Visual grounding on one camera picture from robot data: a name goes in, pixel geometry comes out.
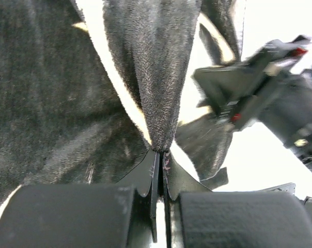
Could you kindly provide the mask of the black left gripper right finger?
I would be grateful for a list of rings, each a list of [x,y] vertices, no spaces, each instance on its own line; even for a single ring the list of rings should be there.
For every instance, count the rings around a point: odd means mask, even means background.
[[[194,179],[174,159],[171,152],[162,157],[163,196],[165,207],[167,247],[185,247],[180,194],[185,192],[211,192]]]

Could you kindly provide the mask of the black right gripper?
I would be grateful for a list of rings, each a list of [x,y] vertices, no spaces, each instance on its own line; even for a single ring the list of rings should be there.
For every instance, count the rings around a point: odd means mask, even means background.
[[[196,69],[193,79],[218,122],[263,123],[312,171],[312,65],[301,66],[311,38],[271,40],[243,63]]]

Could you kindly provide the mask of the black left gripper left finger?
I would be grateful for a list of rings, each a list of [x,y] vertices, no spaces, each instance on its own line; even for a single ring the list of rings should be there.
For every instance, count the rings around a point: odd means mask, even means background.
[[[149,149],[144,158],[128,174],[121,178],[118,185],[134,185],[138,194],[147,201],[152,240],[157,243],[156,211],[159,197],[160,154]]]

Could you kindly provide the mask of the black floral plush pillowcase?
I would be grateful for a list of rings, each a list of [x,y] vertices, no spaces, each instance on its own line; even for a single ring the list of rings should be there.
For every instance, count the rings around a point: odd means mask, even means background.
[[[39,183],[115,183],[148,149],[210,189],[231,132],[191,79],[240,58],[233,1],[0,1],[0,218]]]

